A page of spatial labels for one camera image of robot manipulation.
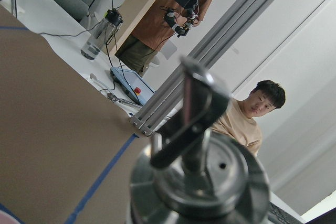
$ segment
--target plastic bottle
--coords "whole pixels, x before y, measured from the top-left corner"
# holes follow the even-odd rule
[[[86,41],[81,54],[89,60],[94,60],[101,48],[108,42],[123,23],[122,17],[116,9],[108,10],[105,18],[93,30],[90,38]]]

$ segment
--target red button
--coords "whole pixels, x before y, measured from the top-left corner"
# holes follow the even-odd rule
[[[136,88],[134,89],[134,91],[135,91],[136,94],[140,94],[140,93],[141,93],[141,89],[138,88],[138,87],[136,87]]]

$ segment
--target young man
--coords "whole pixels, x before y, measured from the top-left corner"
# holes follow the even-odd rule
[[[198,9],[195,11],[197,18],[193,26],[199,25],[203,20],[211,1],[199,0]],[[186,11],[175,0],[156,0],[115,54],[141,76],[157,52],[175,33],[163,19],[167,7],[175,10],[176,22],[183,26],[187,21]]]
[[[245,100],[237,101],[232,98],[227,111],[211,129],[232,137],[257,156],[263,135],[253,118],[281,108],[285,100],[285,91],[278,83],[261,81]]]

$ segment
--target white table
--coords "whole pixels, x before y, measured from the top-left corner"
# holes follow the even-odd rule
[[[11,0],[2,0],[0,4],[11,11]],[[85,31],[85,29],[67,12],[65,12],[65,10],[63,10],[54,0],[17,0],[17,18],[29,30],[35,33],[76,35]],[[113,88],[113,79],[109,74],[111,65],[107,55],[100,52],[97,59],[91,61],[82,56],[80,53],[81,47],[90,37],[90,33],[88,31],[82,33],[78,37],[56,37],[51,35],[42,36],[48,41],[51,48],[60,58],[62,58],[83,78],[89,81],[96,89],[101,90],[105,87],[102,87],[91,80],[89,78],[91,73],[93,73],[98,80],[105,83],[109,88]],[[120,65],[115,56],[110,57],[113,66],[117,67]],[[130,100],[117,84],[114,94],[118,98]],[[136,109],[119,103],[117,104],[128,113],[136,112]]]

